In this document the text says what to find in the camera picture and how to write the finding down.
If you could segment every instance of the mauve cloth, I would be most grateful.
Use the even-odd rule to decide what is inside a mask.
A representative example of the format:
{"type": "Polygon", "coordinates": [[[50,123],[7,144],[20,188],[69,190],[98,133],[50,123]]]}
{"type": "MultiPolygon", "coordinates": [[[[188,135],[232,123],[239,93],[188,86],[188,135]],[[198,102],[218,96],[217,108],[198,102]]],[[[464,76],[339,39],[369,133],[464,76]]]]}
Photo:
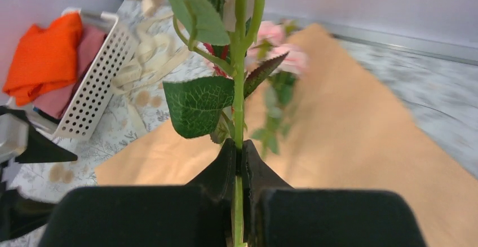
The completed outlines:
{"type": "Polygon", "coordinates": [[[105,40],[106,33],[93,25],[83,26],[83,35],[78,45],[78,65],[77,77],[78,81],[72,85],[50,91],[40,95],[33,101],[33,105],[50,116],[60,119],[64,110],[70,103],[75,89],[83,80],[83,76],[90,68],[91,63],[95,59],[96,54],[101,49],[105,40]]]}

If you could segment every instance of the folded clothing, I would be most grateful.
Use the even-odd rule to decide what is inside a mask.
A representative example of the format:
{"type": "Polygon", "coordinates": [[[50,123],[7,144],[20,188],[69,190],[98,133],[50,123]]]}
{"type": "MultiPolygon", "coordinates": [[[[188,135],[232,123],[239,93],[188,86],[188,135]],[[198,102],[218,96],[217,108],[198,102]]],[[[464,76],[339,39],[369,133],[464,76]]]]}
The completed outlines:
{"type": "Polygon", "coordinates": [[[106,35],[99,28],[85,24],[83,26],[83,36],[78,46],[78,68],[76,71],[78,79],[75,80],[75,83],[68,86],[40,95],[33,101],[33,105],[51,117],[60,119],[90,68],[91,63],[95,60],[106,35]]]}
{"type": "Polygon", "coordinates": [[[19,106],[77,80],[77,47],[83,24],[78,13],[66,14],[47,29],[32,25],[20,42],[3,92],[19,106]]]}

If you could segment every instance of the white flower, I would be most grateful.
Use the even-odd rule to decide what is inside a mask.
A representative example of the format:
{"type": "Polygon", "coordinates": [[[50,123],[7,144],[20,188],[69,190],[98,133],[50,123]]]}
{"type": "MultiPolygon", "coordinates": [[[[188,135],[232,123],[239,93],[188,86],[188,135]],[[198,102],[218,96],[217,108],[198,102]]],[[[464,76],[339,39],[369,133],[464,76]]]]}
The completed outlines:
{"type": "MultiPolygon", "coordinates": [[[[247,21],[253,15],[254,0],[247,0],[246,3],[247,21]]],[[[227,31],[234,32],[236,30],[236,0],[224,0],[223,23],[227,31]]]]}

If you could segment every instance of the perforated basket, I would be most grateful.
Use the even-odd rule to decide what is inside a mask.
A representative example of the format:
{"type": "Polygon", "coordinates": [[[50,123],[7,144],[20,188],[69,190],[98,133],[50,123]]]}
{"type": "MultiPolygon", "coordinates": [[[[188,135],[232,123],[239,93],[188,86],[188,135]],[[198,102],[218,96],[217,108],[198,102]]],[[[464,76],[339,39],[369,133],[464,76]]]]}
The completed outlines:
{"type": "Polygon", "coordinates": [[[65,137],[88,140],[112,97],[109,89],[111,78],[116,76],[122,65],[131,60],[138,41],[116,14],[96,14],[79,8],[68,8],[62,15],[70,12],[79,12],[84,24],[94,25],[109,33],[58,126],[55,128],[55,124],[34,114],[31,104],[16,107],[11,98],[7,105],[26,110],[27,114],[32,115],[30,118],[34,118],[37,130],[50,139],[65,137]]]}

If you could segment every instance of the wrapping paper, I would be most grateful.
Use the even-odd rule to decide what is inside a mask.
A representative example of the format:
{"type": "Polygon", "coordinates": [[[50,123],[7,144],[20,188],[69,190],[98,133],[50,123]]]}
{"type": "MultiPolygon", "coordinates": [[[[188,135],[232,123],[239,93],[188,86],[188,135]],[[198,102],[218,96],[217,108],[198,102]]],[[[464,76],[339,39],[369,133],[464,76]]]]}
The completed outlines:
{"type": "MultiPolygon", "coordinates": [[[[269,153],[267,164],[296,188],[394,191],[412,208],[429,246],[477,246],[478,181],[319,25],[288,42],[308,55],[309,70],[296,87],[295,124],[280,141],[280,156],[269,153]]],[[[264,124],[266,86],[246,101],[251,133],[264,124]]],[[[100,185],[184,184],[218,152],[208,136],[186,140],[167,121],[95,172],[100,185]]]]}

